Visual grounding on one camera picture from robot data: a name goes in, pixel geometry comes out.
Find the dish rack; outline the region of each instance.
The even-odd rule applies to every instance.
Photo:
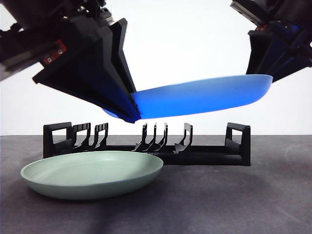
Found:
[[[164,124],[164,134],[156,142],[156,128],[150,142],[146,142],[147,123],[143,125],[141,142],[135,145],[108,145],[108,123],[96,125],[94,140],[90,144],[91,123],[73,125],[71,122],[43,126],[43,158],[89,151],[134,151],[155,155],[165,165],[251,165],[251,128],[247,125],[228,123],[225,142],[222,146],[192,145],[193,126],[184,124],[184,136],[178,143],[167,145],[168,124]],[[53,142],[53,131],[66,129],[66,140]],[[77,133],[87,130],[84,140],[76,144]],[[233,140],[232,131],[242,132],[241,143]],[[104,137],[99,142],[99,132]]]

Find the gray table surface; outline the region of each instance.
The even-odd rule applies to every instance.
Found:
[[[109,143],[138,140],[113,136]],[[2,234],[312,233],[312,136],[253,136],[251,167],[164,166],[148,186],[96,201],[29,189],[20,170],[41,158],[42,136],[1,137]]]

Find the white backdrop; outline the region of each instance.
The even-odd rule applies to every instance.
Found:
[[[185,81],[244,74],[249,61],[247,32],[255,26],[233,10],[230,0],[108,0],[115,20],[126,18],[124,52],[137,90]],[[14,19],[1,6],[1,29]],[[110,134],[138,135],[141,126],[164,122],[169,134],[182,134],[183,123],[196,135],[221,135],[227,122],[249,124],[254,135],[312,134],[312,69],[273,84],[260,101],[223,111],[126,123],[99,107],[41,84],[32,76],[41,65],[1,82],[1,135],[40,135],[42,126],[110,123]]]

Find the blue plate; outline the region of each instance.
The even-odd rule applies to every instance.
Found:
[[[267,93],[272,80],[268,75],[210,78],[144,90],[131,96],[142,119],[182,116],[253,103]]]

